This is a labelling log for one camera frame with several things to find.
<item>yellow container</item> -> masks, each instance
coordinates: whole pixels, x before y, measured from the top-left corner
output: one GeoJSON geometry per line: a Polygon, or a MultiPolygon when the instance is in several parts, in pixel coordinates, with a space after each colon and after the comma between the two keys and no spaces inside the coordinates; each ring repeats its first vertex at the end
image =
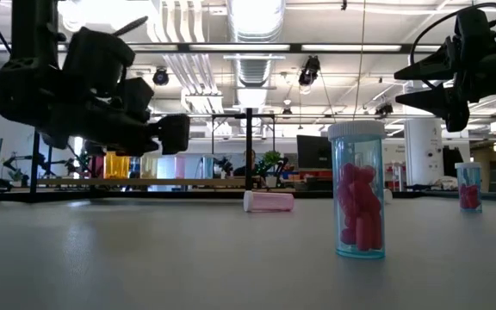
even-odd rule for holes
{"type": "Polygon", "coordinates": [[[141,158],[141,178],[156,178],[158,171],[158,154],[145,153],[141,158]]]}
{"type": "Polygon", "coordinates": [[[104,178],[129,178],[129,157],[107,152],[104,157],[104,178]]]}

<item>gray table surface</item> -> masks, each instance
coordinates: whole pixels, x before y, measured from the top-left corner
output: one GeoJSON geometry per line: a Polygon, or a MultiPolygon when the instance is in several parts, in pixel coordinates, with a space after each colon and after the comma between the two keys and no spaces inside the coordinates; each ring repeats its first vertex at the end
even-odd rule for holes
{"type": "Polygon", "coordinates": [[[496,309],[496,202],[396,200],[386,258],[338,257],[331,200],[0,202],[0,309],[496,309]]]}

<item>ceiling duct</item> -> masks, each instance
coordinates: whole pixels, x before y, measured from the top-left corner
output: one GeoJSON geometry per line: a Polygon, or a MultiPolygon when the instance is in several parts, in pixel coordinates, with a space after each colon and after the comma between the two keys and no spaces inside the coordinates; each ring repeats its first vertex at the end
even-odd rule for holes
{"type": "MultiPolygon", "coordinates": [[[[233,42],[277,42],[281,34],[285,0],[227,0],[229,34],[233,42]]],[[[243,88],[269,86],[272,60],[235,60],[237,85],[243,88]]],[[[242,108],[260,108],[265,104],[267,90],[238,90],[242,108]]]]}

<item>white pillar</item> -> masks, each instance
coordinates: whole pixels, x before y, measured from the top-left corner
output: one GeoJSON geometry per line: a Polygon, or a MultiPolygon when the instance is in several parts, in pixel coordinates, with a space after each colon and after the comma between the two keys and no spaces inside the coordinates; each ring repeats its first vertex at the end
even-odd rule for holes
{"type": "Polygon", "coordinates": [[[405,122],[405,157],[408,185],[432,184],[443,176],[440,120],[414,119],[405,122]]]}

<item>potted plant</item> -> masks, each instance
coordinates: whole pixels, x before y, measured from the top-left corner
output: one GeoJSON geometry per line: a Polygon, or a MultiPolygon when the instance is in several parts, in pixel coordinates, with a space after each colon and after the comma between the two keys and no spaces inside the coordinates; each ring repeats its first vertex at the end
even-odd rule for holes
{"type": "Polygon", "coordinates": [[[273,169],[273,175],[266,177],[265,182],[267,186],[273,188],[276,187],[276,165],[281,160],[281,153],[277,151],[267,151],[262,159],[257,163],[257,172],[260,176],[265,176],[265,173],[269,169],[273,169]]]}

